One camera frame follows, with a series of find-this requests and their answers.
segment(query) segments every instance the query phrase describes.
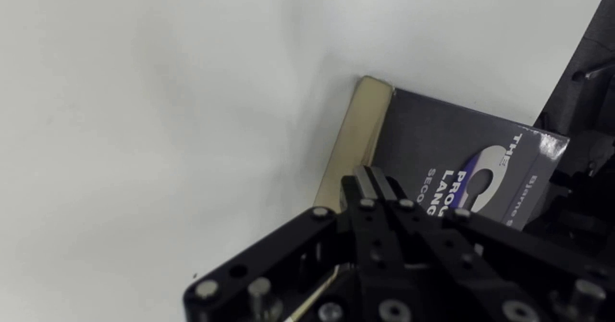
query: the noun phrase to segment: book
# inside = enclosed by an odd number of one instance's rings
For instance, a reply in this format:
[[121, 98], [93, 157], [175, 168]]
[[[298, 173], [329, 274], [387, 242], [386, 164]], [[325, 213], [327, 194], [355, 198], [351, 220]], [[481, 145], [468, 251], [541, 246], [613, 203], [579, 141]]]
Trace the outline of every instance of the book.
[[568, 141], [364, 77], [315, 205], [339, 211], [341, 177], [363, 164], [395, 178], [434, 217], [465, 208], [522, 229]]

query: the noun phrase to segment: beige book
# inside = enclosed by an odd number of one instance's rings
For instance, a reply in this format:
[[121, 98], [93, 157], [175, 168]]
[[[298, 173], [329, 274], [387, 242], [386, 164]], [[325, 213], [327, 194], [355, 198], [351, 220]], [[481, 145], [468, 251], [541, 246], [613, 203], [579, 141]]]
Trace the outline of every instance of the beige book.
[[357, 83], [314, 206], [340, 212], [341, 178], [352, 175], [357, 165], [371, 164], [392, 94], [393, 86], [373, 77], [365, 76]]

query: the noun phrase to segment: white wall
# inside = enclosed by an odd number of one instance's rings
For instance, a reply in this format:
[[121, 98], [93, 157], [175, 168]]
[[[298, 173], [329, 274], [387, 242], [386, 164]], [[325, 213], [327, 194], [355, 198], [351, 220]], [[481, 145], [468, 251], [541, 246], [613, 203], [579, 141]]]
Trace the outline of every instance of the white wall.
[[598, 2], [0, 0], [0, 320], [180, 320], [310, 205], [356, 77], [531, 123]]

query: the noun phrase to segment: dark gray book cover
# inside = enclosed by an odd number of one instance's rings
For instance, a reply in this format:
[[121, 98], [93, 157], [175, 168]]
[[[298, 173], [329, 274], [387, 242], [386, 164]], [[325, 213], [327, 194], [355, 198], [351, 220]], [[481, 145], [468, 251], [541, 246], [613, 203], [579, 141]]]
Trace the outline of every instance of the dark gray book cover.
[[430, 215], [465, 208], [522, 229], [568, 141], [396, 89], [372, 165]]

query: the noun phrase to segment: black metal frame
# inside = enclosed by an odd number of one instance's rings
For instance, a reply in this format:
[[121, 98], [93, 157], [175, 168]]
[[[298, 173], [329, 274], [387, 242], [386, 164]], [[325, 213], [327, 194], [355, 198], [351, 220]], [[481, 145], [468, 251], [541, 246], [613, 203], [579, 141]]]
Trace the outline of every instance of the black metal frame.
[[[283, 305], [276, 317], [283, 321], [344, 263], [349, 269], [336, 271], [302, 322], [322, 321], [327, 302], [343, 311], [335, 321], [408, 321], [398, 310], [383, 318], [382, 303], [391, 300], [407, 307], [413, 322], [574, 320], [556, 309], [555, 296], [571, 296], [578, 279], [606, 292], [597, 320], [614, 319], [614, 269], [468, 211], [428, 216], [378, 169], [344, 177], [340, 204], [341, 214], [303, 212], [190, 285], [187, 320], [257, 319], [246, 288], [264, 277], [268, 295]], [[204, 281], [217, 284], [208, 296], [197, 293]]]

